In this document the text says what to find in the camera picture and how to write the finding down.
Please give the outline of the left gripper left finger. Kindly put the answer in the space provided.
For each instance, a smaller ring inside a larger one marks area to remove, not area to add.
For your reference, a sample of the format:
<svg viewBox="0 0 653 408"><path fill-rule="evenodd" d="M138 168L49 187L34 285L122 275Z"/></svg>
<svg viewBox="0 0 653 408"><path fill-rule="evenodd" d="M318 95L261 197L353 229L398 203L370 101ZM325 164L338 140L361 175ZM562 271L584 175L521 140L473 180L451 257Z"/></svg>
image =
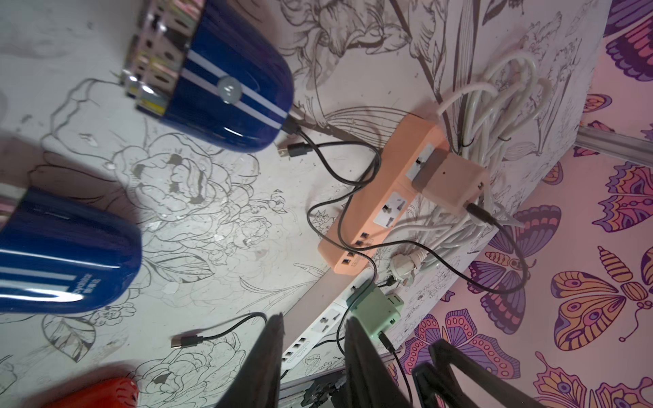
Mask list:
<svg viewBox="0 0 653 408"><path fill-rule="evenodd" d="M282 375L284 320L270 317L241 370L216 407L277 407Z"/></svg>

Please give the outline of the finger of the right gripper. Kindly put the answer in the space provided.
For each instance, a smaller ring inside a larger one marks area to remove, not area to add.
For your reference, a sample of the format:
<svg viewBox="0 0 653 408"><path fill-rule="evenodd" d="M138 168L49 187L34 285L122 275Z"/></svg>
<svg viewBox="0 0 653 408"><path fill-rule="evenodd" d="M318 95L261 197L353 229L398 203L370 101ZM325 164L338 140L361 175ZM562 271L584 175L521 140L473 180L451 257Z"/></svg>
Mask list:
<svg viewBox="0 0 653 408"><path fill-rule="evenodd" d="M434 388L450 407L478 406L462 391L452 367L456 367L457 370L486 391L503 407L543 407L541 403L532 397L503 382L491 372L484 370L445 340L439 340L432 344L430 346L430 355L434 364Z"/></svg>
<svg viewBox="0 0 653 408"><path fill-rule="evenodd" d="M422 363L413 370L413 379L422 407L458 407L459 386L448 365Z"/></svg>

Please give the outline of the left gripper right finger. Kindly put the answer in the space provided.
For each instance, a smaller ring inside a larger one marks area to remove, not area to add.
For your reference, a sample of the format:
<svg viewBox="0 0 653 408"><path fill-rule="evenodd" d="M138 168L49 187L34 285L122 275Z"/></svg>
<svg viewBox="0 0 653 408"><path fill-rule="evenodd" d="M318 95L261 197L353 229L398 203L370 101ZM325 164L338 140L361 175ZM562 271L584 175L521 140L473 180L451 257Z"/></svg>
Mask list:
<svg viewBox="0 0 653 408"><path fill-rule="evenodd" d="M361 323L351 318L345 331L347 407L410 407Z"/></svg>

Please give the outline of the green charger adapter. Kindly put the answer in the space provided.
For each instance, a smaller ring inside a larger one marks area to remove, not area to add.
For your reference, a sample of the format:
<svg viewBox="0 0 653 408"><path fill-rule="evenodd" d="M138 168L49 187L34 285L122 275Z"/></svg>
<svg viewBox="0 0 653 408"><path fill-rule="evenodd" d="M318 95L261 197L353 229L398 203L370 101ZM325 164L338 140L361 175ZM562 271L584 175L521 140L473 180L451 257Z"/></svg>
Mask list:
<svg viewBox="0 0 653 408"><path fill-rule="evenodd" d="M401 319L403 300L394 292L385 294L376 284L367 282L347 299L350 313L362 325L372 341L386 333Z"/></svg>

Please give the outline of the white power strip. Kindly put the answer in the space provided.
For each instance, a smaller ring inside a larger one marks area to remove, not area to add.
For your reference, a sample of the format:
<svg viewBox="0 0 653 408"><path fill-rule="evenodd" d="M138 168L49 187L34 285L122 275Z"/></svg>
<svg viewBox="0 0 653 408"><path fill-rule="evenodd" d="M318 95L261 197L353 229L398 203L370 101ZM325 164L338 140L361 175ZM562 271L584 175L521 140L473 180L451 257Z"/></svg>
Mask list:
<svg viewBox="0 0 653 408"><path fill-rule="evenodd" d="M291 370L318 343L337 330L355 290L372 278L372 269L359 275L328 270L284 316L282 370Z"/></svg>

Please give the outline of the orange power strip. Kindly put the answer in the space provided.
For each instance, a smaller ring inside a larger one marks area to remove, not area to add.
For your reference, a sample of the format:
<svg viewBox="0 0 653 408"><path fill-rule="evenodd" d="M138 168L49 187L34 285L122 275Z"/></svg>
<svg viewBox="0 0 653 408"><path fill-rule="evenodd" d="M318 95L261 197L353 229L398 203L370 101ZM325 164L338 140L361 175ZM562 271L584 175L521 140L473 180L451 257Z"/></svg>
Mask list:
<svg viewBox="0 0 653 408"><path fill-rule="evenodd" d="M321 241L318 251L334 273L359 275L372 257L370 246L381 244L418 195L413 180L437 150L449 148L435 122L405 116L382 149L382 165L374 181L351 197L351 203Z"/></svg>

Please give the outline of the pink USB charger adapter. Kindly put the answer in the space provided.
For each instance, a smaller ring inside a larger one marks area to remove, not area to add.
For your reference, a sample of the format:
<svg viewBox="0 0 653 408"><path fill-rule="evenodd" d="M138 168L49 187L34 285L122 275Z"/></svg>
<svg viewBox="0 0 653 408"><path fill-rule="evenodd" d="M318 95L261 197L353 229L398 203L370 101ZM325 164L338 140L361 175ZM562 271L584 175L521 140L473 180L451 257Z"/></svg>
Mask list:
<svg viewBox="0 0 653 408"><path fill-rule="evenodd" d="M459 216L489 183L489 173L481 165L435 149L413 179L412 187L449 214Z"/></svg>

